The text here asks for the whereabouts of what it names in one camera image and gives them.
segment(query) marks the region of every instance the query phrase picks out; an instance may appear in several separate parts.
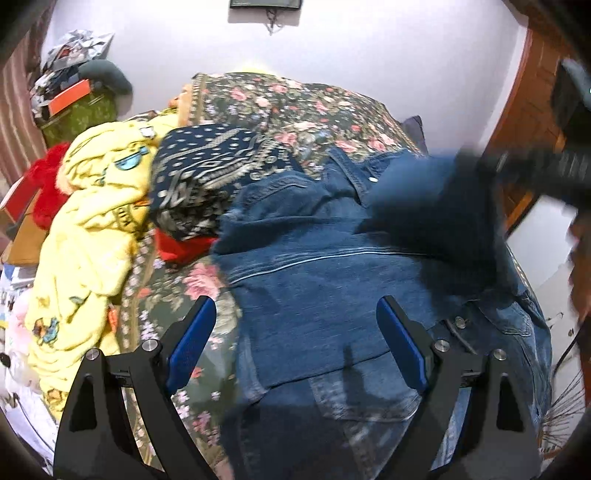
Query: metal bolt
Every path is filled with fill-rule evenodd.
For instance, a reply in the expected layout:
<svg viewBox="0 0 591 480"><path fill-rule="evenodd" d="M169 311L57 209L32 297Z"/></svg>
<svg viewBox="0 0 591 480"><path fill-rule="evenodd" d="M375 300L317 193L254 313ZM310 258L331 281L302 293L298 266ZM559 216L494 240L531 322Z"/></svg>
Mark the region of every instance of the metal bolt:
<svg viewBox="0 0 591 480"><path fill-rule="evenodd" d="M154 340L153 338L151 338L150 340L146 340L144 343L142 343L142 348L144 350L146 350L146 352L151 352L152 350L156 350L157 346L158 346L158 340Z"/></svg>
<svg viewBox="0 0 591 480"><path fill-rule="evenodd" d="M447 352L449 350L449 342L447 340L438 340L435 342L435 350Z"/></svg>
<svg viewBox="0 0 591 480"><path fill-rule="evenodd" d="M462 317L456 317L456 327L463 330L466 328L466 321Z"/></svg>
<svg viewBox="0 0 591 480"><path fill-rule="evenodd" d="M94 360L95 358L97 358L99 356L100 352L98 350L98 348L91 348L90 350L88 350L86 352L86 358L88 360Z"/></svg>
<svg viewBox="0 0 591 480"><path fill-rule="evenodd" d="M505 353L504 350L501 350L500 348L494 350L492 352L492 355L497 359L497 360L507 360L507 354Z"/></svg>

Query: picture frame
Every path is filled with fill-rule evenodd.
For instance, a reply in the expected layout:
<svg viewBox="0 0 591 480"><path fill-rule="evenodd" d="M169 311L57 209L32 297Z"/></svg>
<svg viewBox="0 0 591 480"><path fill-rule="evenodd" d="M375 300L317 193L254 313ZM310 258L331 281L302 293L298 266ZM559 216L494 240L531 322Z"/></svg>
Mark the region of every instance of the picture frame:
<svg viewBox="0 0 591 480"><path fill-rule="evenodd" d="M230 0L230 8L286 8L299 10L302 0Z"/></svg>

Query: pillow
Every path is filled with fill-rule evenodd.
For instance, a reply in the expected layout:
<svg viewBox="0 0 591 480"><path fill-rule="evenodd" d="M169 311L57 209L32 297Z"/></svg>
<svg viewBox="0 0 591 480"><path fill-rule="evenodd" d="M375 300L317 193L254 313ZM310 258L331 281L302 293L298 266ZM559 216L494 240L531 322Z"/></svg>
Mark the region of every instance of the pillow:
<svg viewBox="0 0 591 480"><path fill-rule="evenodd" d="M415 115L407 118L402 122L402 130L425 155L429 154L423 133L423 122L420 116Z"/></svg>

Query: striped curtain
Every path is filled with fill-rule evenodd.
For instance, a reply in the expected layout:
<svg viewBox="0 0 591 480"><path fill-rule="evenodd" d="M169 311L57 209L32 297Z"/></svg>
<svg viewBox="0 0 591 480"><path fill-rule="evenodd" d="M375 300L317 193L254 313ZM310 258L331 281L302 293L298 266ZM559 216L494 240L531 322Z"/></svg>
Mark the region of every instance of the striped curtain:
<svg viewBox="0 0 591 480"><path fill-rule="evenodd" d="M41 46L53 13L53 2L31 27L0 70L0 193L38 158L45 156L41 131L31 114L29 90L39 77Z"/></svg>

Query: red fabric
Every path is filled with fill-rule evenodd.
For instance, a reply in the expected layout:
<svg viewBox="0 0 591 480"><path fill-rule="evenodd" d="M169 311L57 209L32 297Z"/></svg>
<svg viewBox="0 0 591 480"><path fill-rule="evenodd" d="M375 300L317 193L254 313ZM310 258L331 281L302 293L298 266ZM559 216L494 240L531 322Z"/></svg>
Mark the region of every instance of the red fabric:
<svg viewBox="0 0 591 480"><path fill-rule="evenodd" d="M56 175L69 147L69 143L51 147L45 158L37 160L27 171L27 177L41 189L33 207L33 221L43 230L49 230L58 210L68 199L68 195L56 188Z"/></svg>
<svg viewBox="0 0 591 480"><path fill-rule="evenodd" d="M199 255L209 252L209 248L216 240L214 236L196 236L191 240L179 242L162 230L156 229L156 247L160 258L165 262L189 263Z"/></svg>

